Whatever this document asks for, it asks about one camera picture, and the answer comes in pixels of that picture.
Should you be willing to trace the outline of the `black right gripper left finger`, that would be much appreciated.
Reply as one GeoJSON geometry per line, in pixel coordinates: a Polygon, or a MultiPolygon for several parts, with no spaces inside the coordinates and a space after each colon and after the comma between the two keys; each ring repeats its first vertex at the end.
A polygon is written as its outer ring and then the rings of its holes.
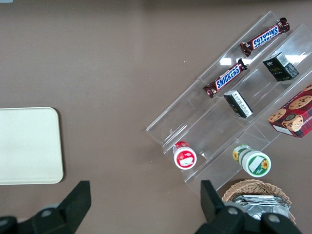
{"type": "Polygon", "coordinates": [[[91,207],[90,181],[80,181],[55,208],[45,208],[26,221],[0,218],[2,234],[74,234],[91,207]]]}

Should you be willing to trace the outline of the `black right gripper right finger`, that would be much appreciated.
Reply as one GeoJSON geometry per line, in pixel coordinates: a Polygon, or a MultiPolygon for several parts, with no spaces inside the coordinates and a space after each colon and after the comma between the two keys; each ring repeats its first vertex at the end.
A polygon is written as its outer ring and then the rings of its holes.
{"type": "Polygon", "coordinates": [[[206,218],[197,234],[300,234],[286,217],[266,213],[256,220],[235,206],[226,206],[209,180],[201,181],[200,204],[206,218]]]}

